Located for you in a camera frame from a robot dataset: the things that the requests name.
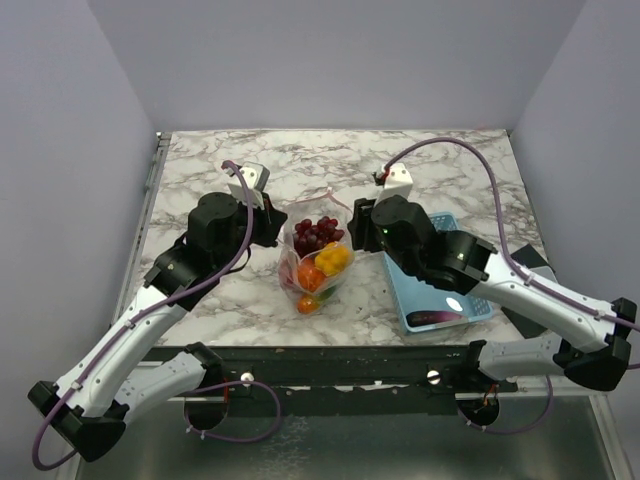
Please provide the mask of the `yellow bell pepper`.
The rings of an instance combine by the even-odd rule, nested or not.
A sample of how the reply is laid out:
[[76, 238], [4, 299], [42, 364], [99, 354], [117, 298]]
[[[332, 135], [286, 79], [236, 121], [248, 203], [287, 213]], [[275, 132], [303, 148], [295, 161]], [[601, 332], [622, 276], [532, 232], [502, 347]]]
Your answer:
[[325, 276], [335, 276], [343, 272], [351, 263], [352, 254], [342, 243], [332, 242], [315, 256], [314, 265]]

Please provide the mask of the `clear zip top bag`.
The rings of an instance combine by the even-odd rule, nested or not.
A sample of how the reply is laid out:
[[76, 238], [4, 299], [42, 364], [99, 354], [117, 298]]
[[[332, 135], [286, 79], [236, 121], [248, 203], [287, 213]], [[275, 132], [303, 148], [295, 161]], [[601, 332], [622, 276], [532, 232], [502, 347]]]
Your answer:
[[[336, 290], [334, 295], [332, 296], [334, 297], [337, 291], [345, 283], [348, 276], [348, 272], [354, 261], [354, 252], [351, 246], [351, 236], [347, 232], [347, 221], [351, 219], [352, 210], [344, 202], [338, 200], [334, 196], [332, 189], [327, 189], [319, 195], [300, 199], [287, 204], [284, 207], [284, 212], [287, 214], [288, 218], [281, 229], [281, 233], [279, 237], [279, 245], [281, 247], [279, 264], [283, 261], [287, 261], [291, 265], [291, 268], [295, 275], [295, 282], [296, 282], [297, 288], [295, 290], [284, 290], [282, 288], [281, 289], [284, 291], [285, 295], [287, 296], [287, 298], [289, 299], [289, 301], [292, 303], [292, 305], [295, 307], [295, 310], [297, 311], [296, 309], [297, 302], [303, 294], [319, 295], [321, 292], [329, 288], [335, 287]], [[352, 260], [350, 265], [340, 274], [335, 276], [330, 276], [330, 277], [326, 276], [325, 283], [316, 292], [308, 292], [302, 289], [298, 284], [297, 267], [300, 263], [311, 263], [311, 262], [314, 263], [315, 256], [319, 253], [320, 250], [314, 253], [308, 254], [304, 257], [300, 257], [295, 251], [294, 245], [293, 245], [293, 227], [296, 223], [302, 221], [303, 219], [309, 218], [312, 221], [317, 221], [323, 216], [329, 216], [329, 217], [338, 219], [339, 227], [345, 231], [345, 235], [337, 243], [342, 243], [347, 248], [350, 249], [352, 254]]]

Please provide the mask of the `red tomato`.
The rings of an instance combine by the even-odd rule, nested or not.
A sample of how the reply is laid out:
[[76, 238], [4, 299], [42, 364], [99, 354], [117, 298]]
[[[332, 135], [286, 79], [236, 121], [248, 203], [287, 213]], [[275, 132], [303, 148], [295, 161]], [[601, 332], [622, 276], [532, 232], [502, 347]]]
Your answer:
[[297, 288], [294, 272], [287, 261], [283, 261], [279, 264], [278, 275], [282, 289], [295, 290]]

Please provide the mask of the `dark red grapes bunch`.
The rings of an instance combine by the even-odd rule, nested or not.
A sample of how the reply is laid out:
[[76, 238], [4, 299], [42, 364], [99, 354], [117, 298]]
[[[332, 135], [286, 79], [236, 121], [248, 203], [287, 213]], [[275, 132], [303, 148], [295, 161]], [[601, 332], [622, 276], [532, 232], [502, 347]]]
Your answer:
[[306, 218], [293, 227], [293, 245], [297, 254], [304, 257], [340, 241], [344, 235], [337, 218], [323, 216], [317, 221]]

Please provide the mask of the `small orange fruit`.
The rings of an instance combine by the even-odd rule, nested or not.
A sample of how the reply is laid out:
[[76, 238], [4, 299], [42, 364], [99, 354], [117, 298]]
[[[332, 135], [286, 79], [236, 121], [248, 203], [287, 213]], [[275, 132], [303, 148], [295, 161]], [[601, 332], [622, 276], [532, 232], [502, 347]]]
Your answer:
[[313, 262], [300, 263], [297, 267], [297, 280], [302, 289], [316, 292], [325, 283], [326, 276]]

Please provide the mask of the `green orange mango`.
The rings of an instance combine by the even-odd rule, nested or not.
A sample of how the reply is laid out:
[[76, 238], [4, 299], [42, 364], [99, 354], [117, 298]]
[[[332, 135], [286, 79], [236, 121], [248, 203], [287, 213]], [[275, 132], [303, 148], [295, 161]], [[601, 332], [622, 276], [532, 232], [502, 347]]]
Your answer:
[[303, 294], [296, 305], [300, 314], [309, 315], [319, 310], [335, 293], [336, 288], [332, 287], [319, 295]]

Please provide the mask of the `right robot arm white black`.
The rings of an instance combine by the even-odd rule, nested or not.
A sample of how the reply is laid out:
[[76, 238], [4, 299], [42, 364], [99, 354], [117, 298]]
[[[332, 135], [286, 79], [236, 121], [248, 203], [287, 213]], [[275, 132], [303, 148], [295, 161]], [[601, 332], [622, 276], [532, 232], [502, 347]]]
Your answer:
[[471, 343], [471, 359], [459, 367], [467, 389], [481, 391], [514, 376], [564, 375], [610, 392], [627, 372], [633, 302], [584, 296], [519, 266], [472, 234], [439, 231], [420, 205], [398, 195], [356, 200], [348, 230], [354, 249], [385, 252], [409, 277], [496, 303], [549, 330], [548, 339]]

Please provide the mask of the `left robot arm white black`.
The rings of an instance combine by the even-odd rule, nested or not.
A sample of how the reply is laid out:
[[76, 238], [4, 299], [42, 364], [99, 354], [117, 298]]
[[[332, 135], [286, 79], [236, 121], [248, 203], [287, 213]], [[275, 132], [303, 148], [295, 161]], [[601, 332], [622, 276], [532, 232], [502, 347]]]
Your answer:
[[103, 457], [141, 414], [176, 395], [206, 395], [252, 387], [250, 373], [233, 374], [223, 359], [200, 342], [150, 372], [131, 374], [159, 338], [183, 319], [251, 245], [274, 247], [286, 213], [267, 194], [249, 206], [222, 192], [204, 195], [189, 212], [187, 229], [159, 255], [131, 304], [96, 346], [54, 382], [39, 381], [31, 403], [87, 462]]

